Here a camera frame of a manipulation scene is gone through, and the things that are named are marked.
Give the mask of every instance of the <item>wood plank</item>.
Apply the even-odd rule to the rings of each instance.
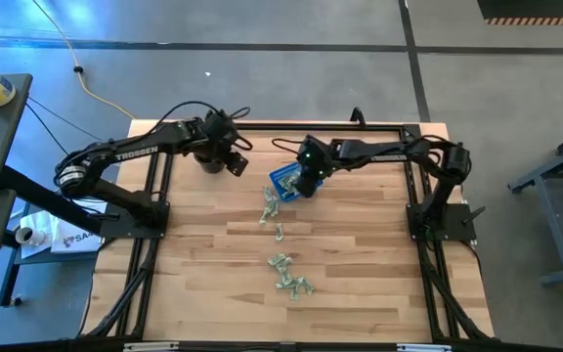
[[[134,121],[130,135],[153,124]],[[448,138],[444,124],[421,124],[421,130]],[[408,235],[403,165],[382,163],[339,172],[314,197],[282,203],[280,214],[260,226],[262,187],[270,185],[269,173],[294,161],[294,155],[270,140],[301,140],[306,133],[241,133],[254,150],[243,153],[249,165],[239,178],[225,171],[203,173],[191,156],[175,159],[168,194],[171,215],[154,268],[145,339],[430,340],[418,256]],[[398,140],[391,132],[310,133],[325,141]],[[118,185],[143,189],[148,164],[148,157],[122,163]],[[435,186],[436,180],[430,181]],[[421,195],[420,182],[416,187]],[[461,201],[459,190],[451,200]],[[285,232],[282,242],[275,241],[276,223]],[[85,331],[101,320],[122,291],[131,246],[131,240],[118,240],[99,254]],[[275,289],[280,277],[266,260],[280,252],[292,257],[291,274],[305,276],[314,294],[301,293],[299,301],[291,301],[287,290]],[[455,297],[480,329],[492,334],[475,257],[460,243],[445,243],[445,254]],[[437,304],[446,330],[440,298]],[[130,328],[137,306],[135,302]]]

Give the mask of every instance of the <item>yellow cable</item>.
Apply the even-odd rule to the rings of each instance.
[[[73,51],[73,47],[70,45],[70,42],[68,41],[68,39],[66,38],[65,34],[60,30],[60,28],[58,27],[58,25],[56,24],[56,22],[49,16],[49,14],[47,14],[47,12],[45,10],[43,10],[43,8],[38,4],[38,2],[36,2],[36,0],[32,0],[34,2],[34,4],[38,7],[38,9],[40,9],[40,11],[45,14],[45,16],[47,17],[47,19],[49,19],[49,21],[54,25],[54,27],[58,30],[58,32],[60,33],[60,35],[63,37],[63,39],[65,40],[66,46],[68,47],[68,50],[70,51],[70,54],[73,56],[73,60],[75,61],[75,65],[76,66],[81,66],[79,64],[79,61],[77,60],[77,57],[75,56],[75,52]],[[84,89],[84,92],[86,92],[89,96],[97,99],[98,101],[104,103],[104,104],[108,104],[109,106],[123,112],[124,114],[126,114],[127,116],[129,116],[131,119],[136,119],[136,116],[134,116],[131,112],[129,112],[128,110],[118,106],[117,104],[106,100],[100,96],[98,96],[97,94],[91,92],[88,88],[86,88],[86,84],[84,83],[84,79],[82,78],[82,73],[81,72],[77,72],[77,78],[79,78],[79,84],[81,84],[82,89]]]

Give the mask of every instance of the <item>blue box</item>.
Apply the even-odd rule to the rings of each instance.
[[[299,194],[291,194],[289,196],[286,196],[285,198],[283,197],[283,194],[286,192],[285,188],[282,187],[282,185],[280,185],[280,180],[287,174],[291,174],[296,172],[296,170],[300,170],[301,166],[299,166],[299,164],[297,162],[293,162],[290,165],[286,165],[280,169],[277,169],[273,172],[271,172],[269,174],[269,176],[271,177],[271,181],[273,181],[273,186],[275,186],[275,190],[278,192],[278,195],[280,195],[280,199],[283,202],[289,202],[291,200],[295,200],[297,198],[299,198]],[[323,185],[323,180],[319,180],[319,183],[317,184],[317,189]]]

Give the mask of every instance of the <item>wooden table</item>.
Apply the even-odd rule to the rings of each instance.
[[[130,136],[154,123],[133,121]],[[442,123],[423,123],[421,132],[448,138]],[[310,133],[323,140],[399,140],[392,132]],[[249,164],[239,178],[203,173],[190,155],[174,159],[171,215],[155,265],[145,340],[430,341],[418,255],[408,234],[403,164],[338,172],[312,198],[281,203],[279,215],[261,227],[269,172],[294,161],[270,141],[301,140],[306,132],[241,134],[254,148],[243,153]],[[142,190],[148,164],[148,157],[122,163],[117,184]],[[454,192],[452,202],[459,200]],[[283,225],[282,242],[275,241],[274,222]],[[122,292],[132,242],[115,241],[99,254],[85,331]],[[459,242],[445,242],[444,249],[454,296],[492,335],[475,257]],[[279,275],[266,260],[280,252],[292,256],[291,273],[305,276],[314,294],[290,301],[287,290],[275,290]],[[442,300],[436,300],[447,331]],[[134,303],[130,327],[136,308]]]

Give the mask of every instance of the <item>gray floor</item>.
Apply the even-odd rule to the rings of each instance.
[[[405,43],[396,0],[42,3],[77,39]],[[563,47],[563,27],[485,26],[475,3],[410,0],[417,43]],[[24,17],[13,20],[13,14]],[[31,2],[0,0],[0,36],[55,34]],[[345,120],[360,106],[369,120],[418,121],[407,54],[79,50],[77,55],[94,91],[140,117],[157,118],[179,102],[202,99],[227,110],[251,105],[251,118],[258,119]],[[539,275],[559,269],[550,232],[535,193],[513,196],[505,187],[563,141],[563,57],[422,55],[419,61],[432,121],[447,122],[452,138],[472,152],[466,197],[488,207],[476,228],[497,337],[563,346],[563,285],[538,283]],[[1,72],[34,75],[32,97],[102,138],[123,137],[128,118],[84,95],[71,67],[66,50],[0,48]],[[92,142],[37,111],[68,150]],[[203,111],[179,112],[194,113]],[[53,167],[62,156],[26,113],[8,163],[52,187]],[[0,259],[6,258],[2,250]],[[16,293],[27,304],[0,308],[0,327],[8,332],[0,333],[0,343],[75,336],[93,264],[23,267]]]

